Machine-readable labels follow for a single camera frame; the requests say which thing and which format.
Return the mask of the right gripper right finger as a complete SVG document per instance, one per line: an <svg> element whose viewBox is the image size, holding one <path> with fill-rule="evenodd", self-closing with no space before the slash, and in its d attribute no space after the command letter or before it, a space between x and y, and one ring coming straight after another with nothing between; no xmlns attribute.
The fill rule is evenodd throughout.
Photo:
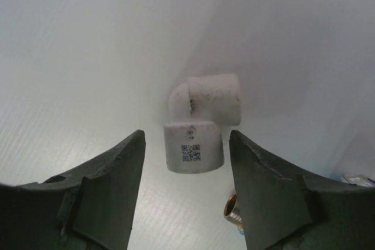
<svg viewBox="0 0 375 250"><path fill-rule="evenodd" d="M374 188L309 172L239 131L229 148L248 249L374 248Z"/></svg>

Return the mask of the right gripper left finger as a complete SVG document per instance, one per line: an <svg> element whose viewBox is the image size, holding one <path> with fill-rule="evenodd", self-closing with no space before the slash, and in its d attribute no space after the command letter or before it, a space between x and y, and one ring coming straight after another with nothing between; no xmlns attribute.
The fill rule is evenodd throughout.
<svg viewBox="0 0 375 250"><path fill-rule="evenodd" d="M43 183L1 185L2 249L127 249L145 159L137 130Z"/></svg>

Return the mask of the blue water faucet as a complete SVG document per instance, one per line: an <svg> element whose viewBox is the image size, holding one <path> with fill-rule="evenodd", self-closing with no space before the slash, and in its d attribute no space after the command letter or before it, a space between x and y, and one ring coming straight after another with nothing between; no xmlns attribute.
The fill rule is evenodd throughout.
<svg viewBox="0 0 375 250"><path fill-rule="evenodd" d="M344 173L341 175L340 181L356 186L374 187L374 180L362 174ZM239 233L244 236L243 222L241 219L237 193L235 191L227 200L224 207L223 216L228 222L235 225Z"/></svg>

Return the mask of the white pipe elbow fitting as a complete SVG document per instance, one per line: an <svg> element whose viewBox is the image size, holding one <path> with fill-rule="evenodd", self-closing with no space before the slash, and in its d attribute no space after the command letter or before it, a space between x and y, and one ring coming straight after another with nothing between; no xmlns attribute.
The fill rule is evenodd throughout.
<svg viewBox="0 0 375 250"><path fill-rule="evenodd" d="M236 74L189 77L169 97L163 126L166 166L179 174L201 174L224 165L223 127L241 122Z"/></svg>

